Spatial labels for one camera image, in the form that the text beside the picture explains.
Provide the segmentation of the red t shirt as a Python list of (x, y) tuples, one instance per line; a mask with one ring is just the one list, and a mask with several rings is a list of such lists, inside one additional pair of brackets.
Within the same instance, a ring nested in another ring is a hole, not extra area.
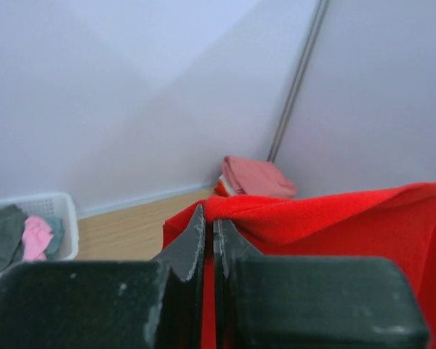
[(229, 219), (270, 255), (380, 256), (407, 276), (436, 348), (436, 182), (305, 199), (211, 196), (205, 220)]

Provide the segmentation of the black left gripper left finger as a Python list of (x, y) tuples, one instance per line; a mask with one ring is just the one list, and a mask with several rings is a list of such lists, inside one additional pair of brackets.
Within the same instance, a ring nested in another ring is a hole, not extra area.
[(199, 348), (203, 312), (206, 222), (198, 205), (186, 228), (153, 258), (161, 278), (150, 313), (155, 348)]

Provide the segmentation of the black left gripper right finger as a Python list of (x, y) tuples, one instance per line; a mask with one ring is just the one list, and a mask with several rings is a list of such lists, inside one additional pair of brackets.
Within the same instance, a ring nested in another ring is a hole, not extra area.
[(230, 320), (230, 271), (233, 260), (262, 257), (258, 250), (236, 228), (232, 220), (213, 221), (214, 304), (217, 348), (225, 347), (225, 332)]

